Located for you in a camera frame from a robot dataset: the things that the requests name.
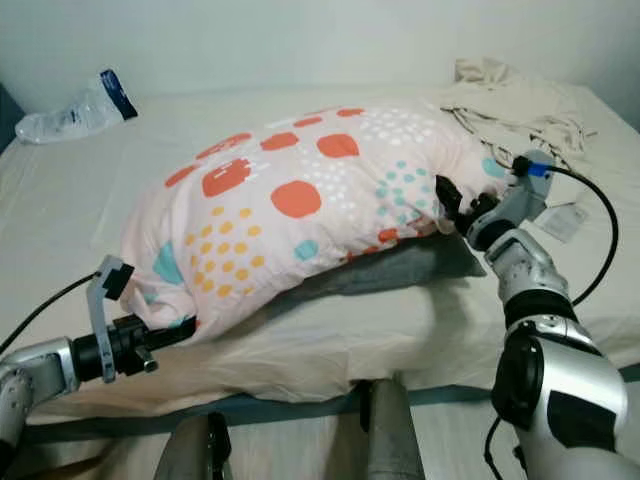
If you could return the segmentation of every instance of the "white wall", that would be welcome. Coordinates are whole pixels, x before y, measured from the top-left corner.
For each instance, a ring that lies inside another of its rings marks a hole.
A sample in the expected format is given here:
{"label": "white wall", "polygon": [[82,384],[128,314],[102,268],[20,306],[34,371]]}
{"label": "white wall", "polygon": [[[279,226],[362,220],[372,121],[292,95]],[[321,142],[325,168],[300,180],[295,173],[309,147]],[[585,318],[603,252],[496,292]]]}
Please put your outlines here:
{"label": "white wall", "polygon": [[29,111],[113,66],[136,95],[451,81],[459,56],[591,86],[640,127],[639,0],[0,0],[0,81]]}

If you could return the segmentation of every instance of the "white tag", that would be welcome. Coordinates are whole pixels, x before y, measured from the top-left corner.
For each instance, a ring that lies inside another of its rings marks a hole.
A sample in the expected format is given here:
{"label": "white tag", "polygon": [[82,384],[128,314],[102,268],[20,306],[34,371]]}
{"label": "white tag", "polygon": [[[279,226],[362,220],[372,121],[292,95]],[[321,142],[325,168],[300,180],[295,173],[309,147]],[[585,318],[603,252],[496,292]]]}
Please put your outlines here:
{"label": "white tag", "polygon": [[567,243],[587,219],[587,212],[575,203],[565,203],[547,208],[535,220],[535,224],[549,235]]}

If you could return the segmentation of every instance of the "black cable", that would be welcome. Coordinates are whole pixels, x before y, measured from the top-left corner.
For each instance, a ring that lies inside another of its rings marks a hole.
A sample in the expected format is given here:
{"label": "black cable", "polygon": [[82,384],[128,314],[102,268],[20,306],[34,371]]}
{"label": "black cable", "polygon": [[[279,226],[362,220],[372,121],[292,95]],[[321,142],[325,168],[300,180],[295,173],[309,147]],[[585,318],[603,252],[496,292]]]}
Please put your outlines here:
{"label": "black cable", "polygon": [[58,293],[50,297],[48,300],[40,304],[40,306],[38,306],[33,312],[31,312],[29,316],[25,318],[22,321],[22,323],[18,325],[13,332],[11,332],[11,335],[9,335],[7,339],[4,342],[2,342],[2,345],[0,345],[0,355],[2,355],[7,348],[9,348],[9,346],[18,337],[18,335],[20,335],[24,331],[24,329],[29,326],[29,324],[33,321],[33,319],[36,318],[38,315],[40,315],[44,309],[46,309],[49,305],[51,305],[56,300],[65,296],[70,291],[74,290],[75,288],[78,288],[80,285],[84,283],[87,283],[96,275],[99,275],[99,272],[93,272],[91,275],[82,277],[80,280],[73,282],[71,285],[63,288]]}
{"label": "black cable", "polygon": [[502,475],[500,475],[500,472],[498,471],[498,467],[496,467],[496,464],[493,461],[493,455],[491,455],[491,442],[493,441],[493,435],[496,433],[498,425],[500,425],[500,417],[496,417],[493,421],[489,431],[487,432],[487,437],[484,439],[484,461],[493,472],[493,476],[496,477],[496,480],[503,480]]}
{"label": "black cable", "polygon": [[613,262],[613,257],[615,257],[616,249],[618,248],[618,237],[619,237],[618,217],[616,215],[615,210],[613,209],[613,205],[611,205],[611,202],[609,201],[607,196],[604,194],[604,192],[600,190],[600,188],[591,180],[589,180],[587,177],[584,177],[579,173],[572,172],[571,170],[567,170],[566,168],[562,168],[562,167],[547,166],[547,170],[560,173],[562,175],[566,175],[567,177],[571,177],[583,183],[587,187],[589,187],[591,191],[593,191],[593,193],[595,193],[598,196],[598,198],[604,205],[604,208],[607,209],[607,213],[609,214],[609,219],[611,220],[611,243],[609,244],[609,253],[607,253],[607,258],[605,258],[604,263],[600,268],[600,271],[598,272],[596,277],[593,279],[593,281],[589,284],[589,286],[573,300],[572,303],[573,303],[573,306],[575,307],[576,305],[579,305],[585,298],[587,298],[591,294],[591,292],[593,292],[596,289],[596,287],[600,284],[600,282],[606,275],[607,271],[609,270],[609,267],[611,266],[611,262]]}

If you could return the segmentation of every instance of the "gray pillow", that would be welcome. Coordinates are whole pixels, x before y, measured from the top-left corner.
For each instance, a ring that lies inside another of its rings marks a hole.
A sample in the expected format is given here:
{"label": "gray pillow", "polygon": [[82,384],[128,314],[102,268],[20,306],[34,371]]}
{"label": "gray pillow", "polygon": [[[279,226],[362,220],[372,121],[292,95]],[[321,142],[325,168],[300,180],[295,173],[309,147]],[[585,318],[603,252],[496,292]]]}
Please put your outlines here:
{"label": "gray pillow", "polygon": [[326,295],[360,295],[423,285],[438,278],[483,277],[486,273],[457,234],[402,241],[390,250],[307,278],[282,292],[264,309],[273,318],[307,300]]}

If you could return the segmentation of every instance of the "mattress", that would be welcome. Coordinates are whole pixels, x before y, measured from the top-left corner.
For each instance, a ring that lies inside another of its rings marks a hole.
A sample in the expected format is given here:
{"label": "mattress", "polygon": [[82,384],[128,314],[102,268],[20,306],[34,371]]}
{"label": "mattress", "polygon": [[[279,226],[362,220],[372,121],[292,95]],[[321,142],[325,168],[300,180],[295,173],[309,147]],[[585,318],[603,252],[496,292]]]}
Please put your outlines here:
{"label": "mattress", "polygon": [[[609,195],[621,242],[603,284],[577,308],[580,321],[618,366],[640,361],[640,135],[589,90],[572,90],[589,132],[590,175]],[[141,99],[140,117],[86,139],[47,146],[12,143],[0,157],[0,336],[51,293],[117,253],[122,226],[145,186],[166,178],[212,139],[299,112],[378,95],[427,94],[419,87],[203,93]],[[569,242],[526,228],[555,259],[575,296],[600,267],[610,237],[595,197]],[[108,316],[122,312],[108,304]],[[218,340],[155,353],[152,374],[89,382],[48,402],[32,421],[156,415],[238,392],[289,402],[319,401],[364,378],[401,372],[408,388],[490,387],[504,336],[497,281],[464,278],[425,287],[308,302],[275,319],[258,312]],[[85,297],[55,303],[15,347],[89,333]]]}

